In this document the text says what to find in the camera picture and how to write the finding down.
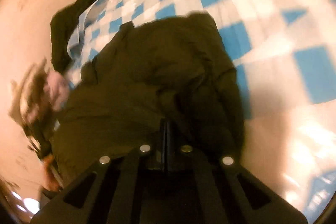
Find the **person left hand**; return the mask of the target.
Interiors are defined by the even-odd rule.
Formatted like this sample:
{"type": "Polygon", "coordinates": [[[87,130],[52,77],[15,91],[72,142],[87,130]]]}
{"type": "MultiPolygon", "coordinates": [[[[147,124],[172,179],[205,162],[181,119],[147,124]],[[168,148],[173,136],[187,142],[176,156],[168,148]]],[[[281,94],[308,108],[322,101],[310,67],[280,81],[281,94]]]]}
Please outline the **person left hand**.
{"type": "Polygon", "coordinates": [[[54,163],[54,157],[52,154],[44,157],[42,160],[43,163],[43,187],[51,192],[58,192],[63,187],[56,180],[51,168],[54,163]]]}

